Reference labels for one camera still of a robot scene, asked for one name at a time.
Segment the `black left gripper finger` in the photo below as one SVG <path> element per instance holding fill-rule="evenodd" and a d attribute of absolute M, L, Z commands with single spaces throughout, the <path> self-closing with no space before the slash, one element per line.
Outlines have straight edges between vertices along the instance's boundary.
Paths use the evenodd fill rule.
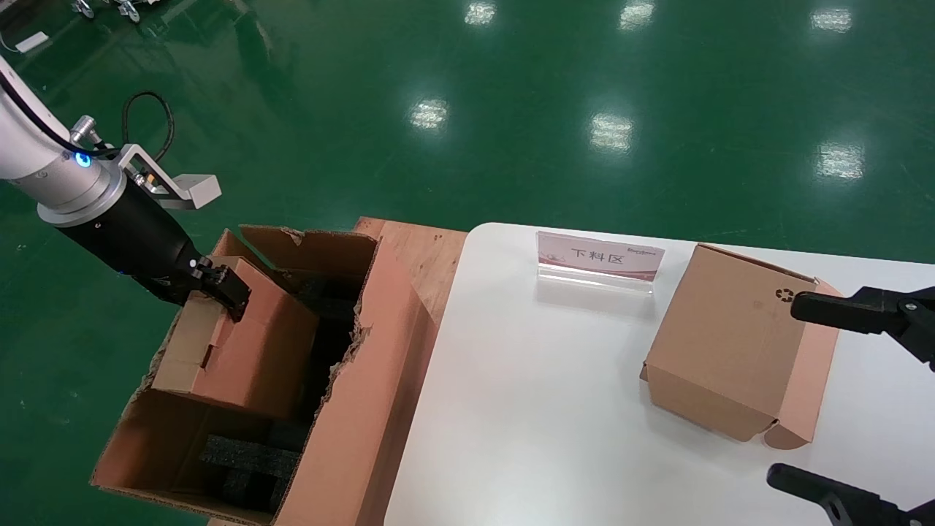
<path fill-rule="evenodd" d="M 194 279 L 194 290 L 219 302 L 234 323 L 243 320 L 251 289 L 233 267 L 200 257 L 190 260 L 190 274 Z"/>

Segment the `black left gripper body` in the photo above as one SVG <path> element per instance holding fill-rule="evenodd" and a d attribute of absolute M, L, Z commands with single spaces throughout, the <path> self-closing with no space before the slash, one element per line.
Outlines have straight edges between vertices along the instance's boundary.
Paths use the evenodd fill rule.
<path fill-rule="evenodd" d="M 57 230 L 164 302 L 181 305 L 194 291 L 212 291 L 194 241 L 136 183 L 96 218 Z"/>

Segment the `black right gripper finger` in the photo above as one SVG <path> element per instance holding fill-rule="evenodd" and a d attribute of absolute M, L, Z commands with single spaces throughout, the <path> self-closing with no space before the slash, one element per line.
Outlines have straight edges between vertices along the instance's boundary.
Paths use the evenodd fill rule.
<path fill-rule="evenodd" d="M 934 287 L 912 292 L 861 287 L 851 297 L 795 295 L 791 316 L 845 332 L 886 334 L 918 362 L 934 365 Z"/>
<path fill-rule="evenodd" d="M 767 484 L 822 507 L 832 525 L 934 524 L 934 500 L 903 510 L 878 494 L 788 464 L 772 464 Z"/>

